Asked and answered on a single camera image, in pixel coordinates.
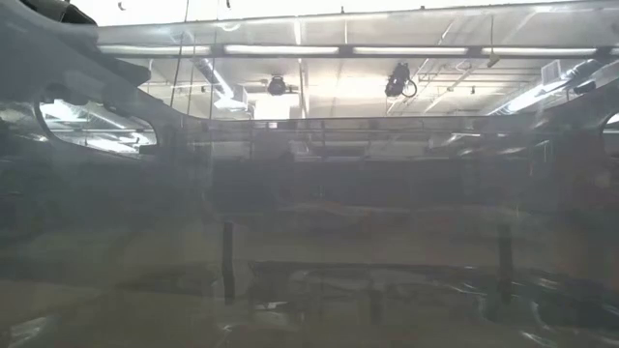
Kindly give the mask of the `grey translucent plastic container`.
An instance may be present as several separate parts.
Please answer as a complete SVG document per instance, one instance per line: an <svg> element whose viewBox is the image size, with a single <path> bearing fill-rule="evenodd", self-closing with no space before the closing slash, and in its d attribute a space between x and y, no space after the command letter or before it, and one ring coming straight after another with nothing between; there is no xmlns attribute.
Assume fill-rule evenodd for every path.
<svg viewBox="0 0 619 348"><path fill-rule="evenodd" d="M619 348L619 0L225 6L0 0L0 348Z"/></svg>

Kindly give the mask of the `black round hanging device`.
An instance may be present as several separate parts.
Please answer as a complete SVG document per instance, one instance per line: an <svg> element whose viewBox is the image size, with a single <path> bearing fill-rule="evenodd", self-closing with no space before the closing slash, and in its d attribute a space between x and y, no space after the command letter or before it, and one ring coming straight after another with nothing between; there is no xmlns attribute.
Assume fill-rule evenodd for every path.
<svg viewBox="0 0 619 348"><path fill-rule="evenodd" d="M288 87L281 75L274 75L267 85L267 92L271 96L282 96L288 92Z"/></svg>

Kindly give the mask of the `white ceiling light strip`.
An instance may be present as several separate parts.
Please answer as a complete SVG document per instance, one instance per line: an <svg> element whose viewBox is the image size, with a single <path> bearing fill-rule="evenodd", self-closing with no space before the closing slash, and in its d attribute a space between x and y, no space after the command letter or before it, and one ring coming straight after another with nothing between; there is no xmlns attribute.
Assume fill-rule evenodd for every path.
<svg viewBox="0 0 619 348"><path fill-rule="evenodd" d="M359 46L353 49L355 54L365 54L365 55L462 55L468 52L467 47L370 47L370 46Z"/></svg>
<svg viewBox="0 0 619 348"><path fill-rule="evenodd" d="M483 54L496 53L507 56L589 56L597 52L597 48L556 48L556 47L484 47Z"/></svg>

